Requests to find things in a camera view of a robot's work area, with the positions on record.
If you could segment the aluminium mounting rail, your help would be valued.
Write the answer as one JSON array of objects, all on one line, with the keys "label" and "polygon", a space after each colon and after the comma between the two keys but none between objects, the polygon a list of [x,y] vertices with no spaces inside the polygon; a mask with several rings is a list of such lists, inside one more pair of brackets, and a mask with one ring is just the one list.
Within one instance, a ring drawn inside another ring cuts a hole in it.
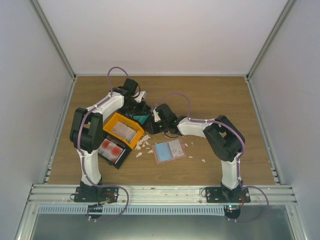
[{"label": "aluminium mounting rail", "polygon": [[[76,185],[35,184],[29,204],[73,204],[70,195]],[[130,205],[208,205],[203,185],[125,185]],[[293,189],[288,185],[261,185],[270,205],[296,205]]]}]

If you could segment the black bin with teal cards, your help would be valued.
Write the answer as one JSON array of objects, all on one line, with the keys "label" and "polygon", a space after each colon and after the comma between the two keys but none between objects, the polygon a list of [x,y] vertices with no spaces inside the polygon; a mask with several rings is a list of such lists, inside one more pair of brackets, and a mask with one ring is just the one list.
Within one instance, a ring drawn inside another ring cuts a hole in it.
[{"label": "black bin with teal cards", "polygon": [[151,109],[147,108],[141,112],[134,112],[134,113],[125,113],[124,114],[127,118],[133,120],[134,122],[138,123],[144,130],[147,129],[147,126],[152,118]]}]

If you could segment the black bin with red cards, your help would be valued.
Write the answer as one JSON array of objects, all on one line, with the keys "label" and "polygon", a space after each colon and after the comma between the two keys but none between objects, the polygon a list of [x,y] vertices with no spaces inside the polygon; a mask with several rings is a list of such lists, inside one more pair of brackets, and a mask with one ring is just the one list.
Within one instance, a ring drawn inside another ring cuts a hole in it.
[{"label": "black bin with red cards", "polygon": [[98,155],[116,169],[120,169],[131,152],[126,143],[112,135],[107,135],[98,148]]}]

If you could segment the white debris pile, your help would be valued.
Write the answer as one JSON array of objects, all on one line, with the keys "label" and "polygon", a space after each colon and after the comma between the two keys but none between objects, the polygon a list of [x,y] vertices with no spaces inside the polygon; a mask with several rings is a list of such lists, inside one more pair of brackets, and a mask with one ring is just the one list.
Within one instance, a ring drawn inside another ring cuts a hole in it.
[{"label": "white debris pile", "polygon": [[134,148],[136,158],[141,157],[143,154],[152,154],[154,152],[149,143],[150,138],[151,137],[146,134],[137,142]]}]

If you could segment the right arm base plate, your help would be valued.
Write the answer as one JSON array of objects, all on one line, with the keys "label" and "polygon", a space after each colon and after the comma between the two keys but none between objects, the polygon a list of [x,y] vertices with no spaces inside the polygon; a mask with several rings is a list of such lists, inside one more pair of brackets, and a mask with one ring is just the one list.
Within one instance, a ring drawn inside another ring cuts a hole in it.
[{"label": "right arm base plate", "polygon": [[224,186],[206,187],[205,197],[207,203],[250,203],[251,198],[248,189],[242,189],[237,186],[235,189],[229,189]]}]

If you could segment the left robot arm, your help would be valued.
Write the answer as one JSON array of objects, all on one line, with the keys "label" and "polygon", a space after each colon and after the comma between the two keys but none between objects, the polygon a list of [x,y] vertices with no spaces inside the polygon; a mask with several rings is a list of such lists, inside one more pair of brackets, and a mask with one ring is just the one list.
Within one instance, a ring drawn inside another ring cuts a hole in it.
[{"label": "left robot arm", "polygon": [[72,199],[78,203],[117,200],[119,187],[103,186],[99,157],[119,169],[145,133],[150,107],[146,92],[127,78],[98,103],[74,112],[69,139],[80,158],[82,177]]}]

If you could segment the pale pink cards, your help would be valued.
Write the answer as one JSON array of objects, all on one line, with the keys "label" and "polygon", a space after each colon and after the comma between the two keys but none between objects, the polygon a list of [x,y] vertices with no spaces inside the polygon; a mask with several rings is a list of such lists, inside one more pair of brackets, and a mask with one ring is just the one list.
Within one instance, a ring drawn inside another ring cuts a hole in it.
[{"label": "pale pink cards", "polygon": [[131,143],[135,138],[137,132],[127,126],[126,124],[118,121],[111,130],[112,133],[119,136],[120,138],[126,140],[128,143]]}]

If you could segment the pale pink card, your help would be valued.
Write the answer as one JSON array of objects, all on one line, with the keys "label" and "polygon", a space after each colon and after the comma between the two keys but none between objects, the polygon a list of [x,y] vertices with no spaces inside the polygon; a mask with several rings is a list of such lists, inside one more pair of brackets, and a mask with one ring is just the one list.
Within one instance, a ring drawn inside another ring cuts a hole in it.
[{"label": "pale pink card", "polygon": [[186,155],[183,145],[178,139],[169,142],[169,149],[173,159],[181,158]]}]

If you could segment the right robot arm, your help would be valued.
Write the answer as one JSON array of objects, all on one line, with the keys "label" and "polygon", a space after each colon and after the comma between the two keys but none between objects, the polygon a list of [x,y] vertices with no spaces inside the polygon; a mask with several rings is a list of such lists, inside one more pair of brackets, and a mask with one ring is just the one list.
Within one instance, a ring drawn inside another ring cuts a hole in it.
[{"label": "right robot arm", "polygon": [[146,130],[152,135],[169,132],[177,136],[205,138],[215,156],[221,160],[220,189],[223,200],[232,203],[240,198],[243,191],[240,160],[245,151],[245,138],[226,116],[212,119],[178,117],[164,103],[152,110]]}]

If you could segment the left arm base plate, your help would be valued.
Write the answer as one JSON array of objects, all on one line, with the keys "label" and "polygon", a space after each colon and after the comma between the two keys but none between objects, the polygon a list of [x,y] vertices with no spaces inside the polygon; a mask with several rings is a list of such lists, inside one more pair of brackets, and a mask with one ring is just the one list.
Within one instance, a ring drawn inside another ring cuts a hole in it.
[{"label": "left arm base plate", "polygon": [[111,204],[118,201],[118,187],[78,186],[70,199],[76,203]]}]

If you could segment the teal cards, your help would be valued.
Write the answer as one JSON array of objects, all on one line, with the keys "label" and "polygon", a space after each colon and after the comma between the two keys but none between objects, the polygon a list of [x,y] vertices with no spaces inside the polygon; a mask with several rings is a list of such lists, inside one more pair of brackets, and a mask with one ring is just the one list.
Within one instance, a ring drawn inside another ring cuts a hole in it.
[{"label": "teal cards", "polygon": [[141,126],[143,126],[149,119],[150,115],[149,114],[145,114],[145,115],[128,114],[127,117],[139,123]]}]

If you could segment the yellow bin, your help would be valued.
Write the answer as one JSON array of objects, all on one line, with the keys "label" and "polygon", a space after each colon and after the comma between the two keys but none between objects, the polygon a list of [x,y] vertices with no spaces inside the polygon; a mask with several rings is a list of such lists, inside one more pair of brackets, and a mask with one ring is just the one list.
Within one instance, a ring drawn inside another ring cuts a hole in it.
[{"label": "yellow bin", "polygon": [[103,130],[124,142],[132,150],[145,133],[138,122],[118,112],[108,120],[104,125]]}]

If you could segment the red and white cards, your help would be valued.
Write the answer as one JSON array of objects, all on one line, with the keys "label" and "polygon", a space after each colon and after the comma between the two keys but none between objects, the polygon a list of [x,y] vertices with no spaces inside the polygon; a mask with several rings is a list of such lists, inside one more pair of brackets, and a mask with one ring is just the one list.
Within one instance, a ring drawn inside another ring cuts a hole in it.
[{"label": "red and white cards", "polygon": [[116,145],[114,142],[105,139],[98,148],[98,154],[112,164],[117,164],[122,157],[125,148]]}]

